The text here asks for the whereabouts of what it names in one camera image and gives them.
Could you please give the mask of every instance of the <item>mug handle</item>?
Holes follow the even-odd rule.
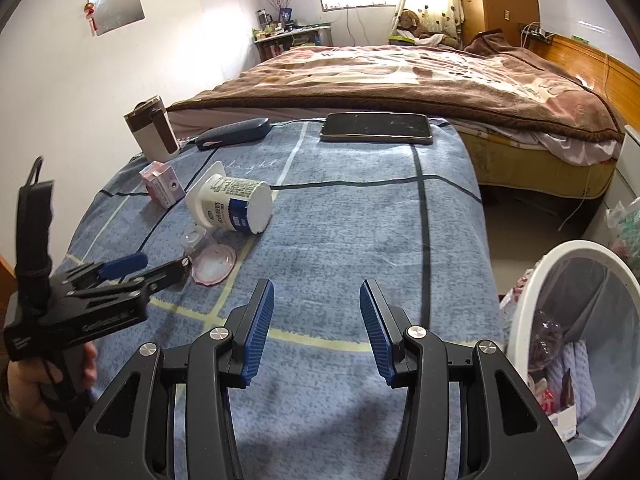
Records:
[[[162,110],[162,108],[154,108],[149,112],[149,118],[153,121],[167,153],[175,153],[175,150],[178,149],[178,144],[171,130],[171,126],[169,126],[164,116],[164,110]]]

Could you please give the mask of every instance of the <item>white cabinet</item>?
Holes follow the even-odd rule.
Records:
[[[620,151],[620,158],[613,174],[609,189],[584,233],[586,240],[608,246],[609,229],[605,220],[605,211],[614,208],[618,202],[629,205],[640,196],[640,134],[631,126],[626,127],[627,136]]]

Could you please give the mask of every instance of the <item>fleece blanket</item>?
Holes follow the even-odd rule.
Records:
[[[588,142],[624,140],[596,92],[500,31],[464,52],[425,46],[302,47],[180,101],[188,108],[348,108],[479,121]]]
[[[193,342],[246,304],[259,278],[274,282],[269,337],[249,388],[231,390],[239,456],[248,480],[382,478],[400,428],[405,390],[378,374],[358,306],[363,280],[444,340],[502,342],[498,297],[474,170],[455,129],[431,120],[433,146],[319,141],[321,121],[274,126],[263,140],[170,163],[185,187],[216,160],[230,176],[273,189],[261,235],[218,231],[238,255],[217,286],[191,278],[163,290],[148,320],[97,342],[100,394],[145,342]],[[95,197],[62,265],[135,251],[157,266],[181,256],[193,224],[184,200],[152,202],[133,159]],[[176,478],[186,478],[184,389],[177,400]],[[460,415],[452,388],[451,478],[457,477]]]

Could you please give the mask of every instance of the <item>sleeve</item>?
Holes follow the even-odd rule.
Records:
[[[0,478],[49,480],[65,448],[57,424],[36,424],[9,407],[7,359],[0,358]]]

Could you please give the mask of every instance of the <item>blue label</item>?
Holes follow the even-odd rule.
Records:
[[[251,229],[249,229],[249,221],[246,219],[246,204],[246,200],[230,198],[228,212],[231,225],[234,229],[250,235],[252,232]]]

